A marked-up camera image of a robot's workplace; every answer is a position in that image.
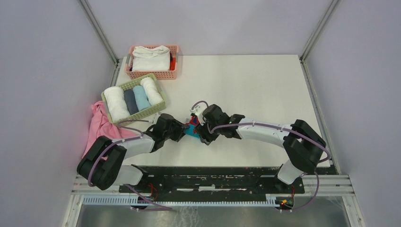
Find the red and teal patterned towel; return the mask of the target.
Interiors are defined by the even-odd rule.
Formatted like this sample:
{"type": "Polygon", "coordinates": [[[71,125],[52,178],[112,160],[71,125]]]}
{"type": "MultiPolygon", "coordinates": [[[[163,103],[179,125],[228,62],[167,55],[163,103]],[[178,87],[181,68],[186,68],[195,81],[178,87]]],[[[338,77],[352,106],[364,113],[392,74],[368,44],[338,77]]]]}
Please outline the red and teal patterned towel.
{"type": "Polygon", "coordinates": [[[185,125],[187,125],[187,128],[185,129],[184,133],[186,135],[200,139],[198,133],[195,130],[195,127],[198,124],[199,124],[199,120],[198,120],[197,116],[196,115],[191,116],[189,119],[187,119],[187,122],[185,123],[185,125]]]}

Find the light blue towel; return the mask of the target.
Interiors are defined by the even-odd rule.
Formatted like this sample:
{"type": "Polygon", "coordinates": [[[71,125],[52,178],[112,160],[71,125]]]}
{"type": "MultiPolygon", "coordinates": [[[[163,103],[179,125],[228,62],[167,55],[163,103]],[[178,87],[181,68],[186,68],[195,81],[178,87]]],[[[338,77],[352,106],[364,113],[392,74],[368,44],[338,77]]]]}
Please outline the light blue towel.
{"type": "Polygon", "coordinates": [[[151,104],[148,100],[148,97],[145,93],[143,86],[135,86],[133,89],[133,93],[135,96],[135,102],[139,111],[147,109],[151,107],[151,104]]]}

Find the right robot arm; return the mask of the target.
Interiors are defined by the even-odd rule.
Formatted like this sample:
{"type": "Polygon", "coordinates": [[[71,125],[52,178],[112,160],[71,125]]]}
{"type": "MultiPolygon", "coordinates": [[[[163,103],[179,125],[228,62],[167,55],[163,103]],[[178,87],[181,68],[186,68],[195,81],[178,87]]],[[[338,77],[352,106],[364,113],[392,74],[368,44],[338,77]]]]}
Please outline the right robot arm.
{"type": "Polygon", "coordinates": [[[199,121],[194,129],[206,145],[222,135],[239,140],[262,141],[284,149],[288,161],[279,168],[273,180],[273,187],[279,193],[287,192],[302,174],[313,174],[319,163],[330,159],[325,141],[300,119],[292,124],[260,122],[241,114],[229,116],[215,104],[195,104],[191,114],[199,121]]]}

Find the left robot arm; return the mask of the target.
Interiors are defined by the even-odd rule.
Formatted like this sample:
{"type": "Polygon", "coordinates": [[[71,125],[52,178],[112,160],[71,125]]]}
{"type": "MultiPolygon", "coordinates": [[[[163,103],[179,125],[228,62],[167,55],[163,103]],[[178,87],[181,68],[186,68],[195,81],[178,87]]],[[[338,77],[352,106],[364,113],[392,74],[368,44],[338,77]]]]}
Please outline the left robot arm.
{"type": "Polygon", "coordinates": [[[129,184],[135,191],[144,192],[149,180],[144,171],[134,165],[124,165],[124,160],[140,154],[153,153],[163,147],[165,141],[178,142],[188,125],[173,116],[162,113],[146,131],[126,139],[98,137],[77,167],[90,187],[106,190],[113,184],[129,184]]]}

